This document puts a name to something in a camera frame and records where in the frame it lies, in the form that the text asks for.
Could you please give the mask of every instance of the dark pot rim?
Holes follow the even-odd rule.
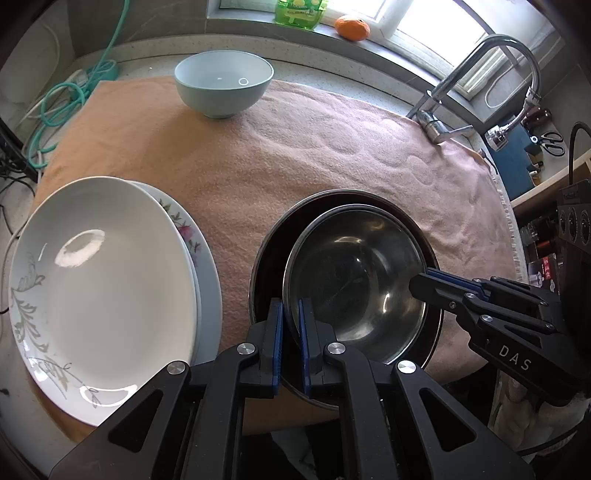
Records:
[[[256,253],[255,261],[252,266],[251,276],[250,276],[250,281],[249,281],[249,288],[248,288],[248,316],[249,316],[249,320],[250,320],[251,324],[256,323],[255,299],[254,299],[254,291],[255,291],[255,286],[256,286],[256,275],[259,270],[261,258],[263,257],[263,255],[265,255],[265,251],[267,250],[267,246],[268,246],[270,240],[273,238],[276,231],[283,225],[283,223],[289,217],[291,217],[291,215],[295,211],[299,210],[302,206],[304,206],[314,200],[317,200],[318,198],[322,198],[322,197],[326,197],[326,196],[330,196],[330,195],[335,195],[335,194],[357,194],[357,195],[368,197],[376,202],[387,205],[388,206],[387,209],[384,209],[382,206],[378,206],[378,208],[385,210],[390,215],[394,215],[410,231],[411,236],[418,243],[418,246],[420,247],[420,251],[423,254],[423,257],[425,259],[425,263],[427,264],[428,267],[439,268],[439,263],[437,262],[437,258],[435,256],[435,253],[433,252],[433,249],[432,249],[431,245],[429,244],[427,238],[423,234],[422,230],[411,219],[411,217],[406,212],[404,212],[400,207],[394,205],[392,202],[390,202],[389,200],[387,200],[379,195],[376,195],[371,192],[366,192],[364,190],[358,190],[358,189],[324,190],[322,192],[318,192],[318,193],[315,193],[309,197],[306,197],[303,200],[300,200],[295,205],[293,205],[291,208],[289,208],[289,210],[287,210],[279,218],[279,220],[277,220],[273,224],[273,226],[271,227],[271,229],[265,235],[265,238],[261,242],[261,246],[259,247],[259,250]],[[406,353],[409,353],[412,351],[413,347],[415,347],[417,342],[420,340],[421,333],[423,332],[423,329],[425,328],[426,324],[428,323],[427,322],[428,320],[430,321],[430,323],[437,322],[437,329],[436,329],[436,332],[434,333],[434,336],[433,336],[433,343],[430,346],[430,348],[428,349],[427,355],[425,355],[424,360],[421,360],[420,362],[416,361],[416,359],[415,359],[415,362],[419,363],[421,368],[424,368],[427,365],[427,363],[429,362],[429,360],[433,356],[435,348],[437,347],[437,343],[439,341],[439,336],[441,334],[441,327],[443,324],[443,311],[441,309],[437,309],[433,306],[426,305],[425,318],[426,319],[423,321],[423,325],[422,325],[421,329],[419,330],[419,332],[416,334],[414,340],[407,346],[405,351],[398,357],[398,359],[400,359]],[[300,398],[306,400],[307,402],[312,403],[316,406],[319,406],[322,408],[327,408],[329,410],[338,410],[338,406],[336,406],[334,404],[324,403],[322,401],[314,400],[314,399],[310,399],[310,398],[306,397],[300,390],[298,390],[288,380],[286,380],[283,375],[281,377],[282,377],[281,378],[282,383],[288,388],[288,390],[290,390],[296,396],[298,396],[298,397],[300,397]]]

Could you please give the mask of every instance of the ceramic bowl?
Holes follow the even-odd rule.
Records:
[[[394,215],[371,205],[342,205],[302,232],[283,278],[285,318],[295,329],[298,301],[311,298],[314,318],[336,339],[390,364],[411,345],[425,304],[408,289],[427,269],[417,241]]]
[[[252,53],[212,50],[174,69],[183,102],[209,118],[228,118],[254,105],[273,78],[273,67]]]
[[[45,395],[98,425],[169,362],[190,362],[195,290],[156,200],[125,180],[81,179],[48,197],[21,234],[12,330]]]

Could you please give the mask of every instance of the scissors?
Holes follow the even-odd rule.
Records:
[[[561,157],[564,155],[564,147],[561,145],[557,145],[558,143],[562,143],[564,138],[558,132],[550,131],[546,132],[545,134],[540,135],[539,137],[530,137],[532,143],[539,145],[541,148],[546,150],[550,155],[555,157]]]

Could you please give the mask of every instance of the orange fruit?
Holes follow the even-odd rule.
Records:
[[[336,32],[350,41],[365,40],[369,37],[369,25],[354,15],[343,15],[335,22]]]

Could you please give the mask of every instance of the plate with pink flower design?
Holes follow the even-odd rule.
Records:
[[[214,360],[222,336],[222,289],[216,264],[205,237],[187,211],[170,195],[152,185],[139,181],[131,183],[149,193],[162,206],[187,245],[197,272],[202,309],[201,329],[198,338],[195,339],[191,364],[197,365]]]

